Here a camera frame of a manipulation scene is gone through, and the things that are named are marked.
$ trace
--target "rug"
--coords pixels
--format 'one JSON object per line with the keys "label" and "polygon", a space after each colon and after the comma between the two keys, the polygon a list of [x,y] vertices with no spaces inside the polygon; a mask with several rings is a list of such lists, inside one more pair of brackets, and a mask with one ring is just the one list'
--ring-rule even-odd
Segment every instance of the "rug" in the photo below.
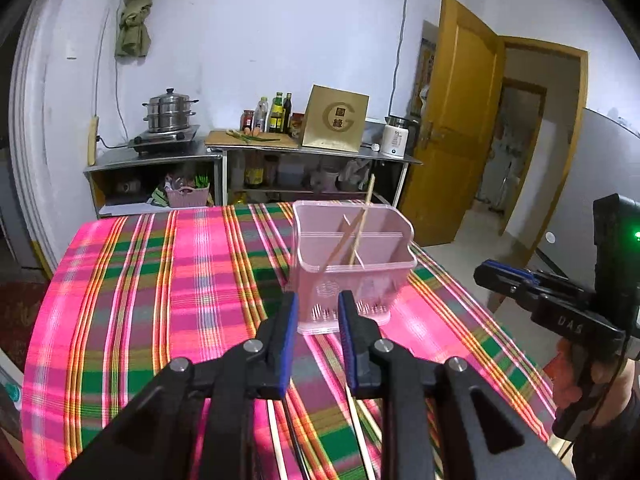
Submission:
{"label": "rug", "polygon": [[45,283],[0,285],[0,348],[21,371],[46,291]]}

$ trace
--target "storage container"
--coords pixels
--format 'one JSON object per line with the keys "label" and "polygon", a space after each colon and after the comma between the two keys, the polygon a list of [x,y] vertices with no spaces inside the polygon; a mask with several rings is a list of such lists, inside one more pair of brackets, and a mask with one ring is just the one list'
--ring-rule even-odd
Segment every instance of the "storage container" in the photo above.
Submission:
{"label": "storage container", "polygon": [[342,290],[352,291],[360,314],[379,324],[388,322],[398,291],[417,263],[410,251],[414,228],[397,209],[383,204],[368,205],[356,263],[348,265],[355,234],[327,262],[364,207],[305,200],[293,205],[287,288],[298,294],[298,332],[303,335],[338,331],[338,294]]}
{"label": "storage container", "polygon": [[169,207],[201,207],[207,205],[209,186],[201,189],[184,186],[180,189],[169,189],[166,192]]}
{"label": "storage container", "polygon": [[299,155],[285,153],[278,163],[278,186],[289,189],[302,187],[305,176],[305,162]]}

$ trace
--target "kitchen counter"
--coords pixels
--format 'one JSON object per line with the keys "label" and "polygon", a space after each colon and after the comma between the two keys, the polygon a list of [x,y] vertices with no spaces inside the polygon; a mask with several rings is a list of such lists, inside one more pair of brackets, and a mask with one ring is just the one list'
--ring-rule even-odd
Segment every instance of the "kitchen counter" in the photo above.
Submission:
{"label": "kitchen counter", "polygon": [[84,174],[95,171],[119,170],[134,166],[151,166],[153,164],[172,164],[187,160],[220,160],[222,154],[210,152],[204,145],[205,137],[196,137],[193,142],[186,144],[181,152],[155,153],[152,155],[139,155],[132,148],[114,148],[101,153],[93,166],[84,168]]}
{"label": "kitchen counter", "polygon": [[385,155],[382,152],[374,152],[371,148],[360,147],[357,152],[342,152],[340,150],[327,150],[324,148],[312,148],[309,146],[300,146],[298,148],[279,148],[277,146],[269,146],[268,142],[260,146],[242,145],[242,144],[219,144],[207,145],[209,153],[221,153],[233,150],[260,150],[262,152],[279,152],[279,153],[298,153],[300,155],[331,155],[343,156],[346,158],[366,158],[369,160],[384,160],[386,162],[406,162],[408,164],[422,164],[421,160],[405,155],[402,158],[397,156]]}

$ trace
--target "pink striped tablecloth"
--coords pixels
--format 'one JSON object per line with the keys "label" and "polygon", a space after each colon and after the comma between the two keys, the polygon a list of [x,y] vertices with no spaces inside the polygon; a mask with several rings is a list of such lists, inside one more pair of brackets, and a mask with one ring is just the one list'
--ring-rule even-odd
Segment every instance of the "pink striped tablecloth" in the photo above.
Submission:
{"label": "pink striped tablecloth", "polygon": [[[56,270],[28,352],[22,426],[31,473],[55,478],[170,358],[201,362],[251,338],[280,304],[291,232],[287,203],[84,225]],[[554,413],[546,377],[456,280],[414,251],[418,267],[384,335],[421,358],[464,357],[546,440]],[[312,478],[366,477],[336,335],[296,336],[287,403]],[[357,401],[356,410],[379,476],[379,405]],[[286,473],[298,479],[279,402],[274,414]],[[255,438],[265,478],[281,478],[261,401]]]}

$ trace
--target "human hand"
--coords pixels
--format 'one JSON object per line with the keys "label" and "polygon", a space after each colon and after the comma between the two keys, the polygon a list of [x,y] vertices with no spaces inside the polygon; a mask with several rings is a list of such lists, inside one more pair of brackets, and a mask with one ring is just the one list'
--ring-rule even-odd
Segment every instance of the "human hand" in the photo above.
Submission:
{"label": "human hand", "polygon": [[[594,384],[607,384],[616,371],[617,361],[612,364],[595,362],[591,366],[591,380]],[[566,339],[558,342],[558,357],[553,366],[554,402],[559,410],[565,410],[582,397],[582,390],[576,385],[577,378],[571,364],[571,343]],[[631,398],[635,365],[631,359],[620,370],[604,400],[592,426],[601,427],[616,418],[626,408]]]}

